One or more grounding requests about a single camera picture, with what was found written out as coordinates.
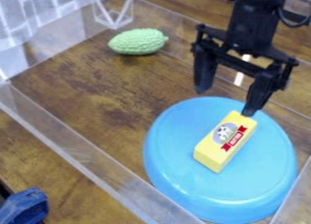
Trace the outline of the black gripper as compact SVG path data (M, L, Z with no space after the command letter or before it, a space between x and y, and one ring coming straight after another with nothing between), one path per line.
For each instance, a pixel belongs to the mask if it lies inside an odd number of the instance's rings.
M231 66L237 71L248 71L253 76L260 68L229 56L229 50L240 55L267 57L272 64L261 70L249 85L245 106L241 110L244 117L252 117L277 90L284 90L289 83L291 71L299 65L297 60L287 56L272 45L277 29L276 20L257 23L247 15L232 10L225 30L204 24L196 25L196 41L192 44L195 56L195 91L204 93L212 86L219 64Z

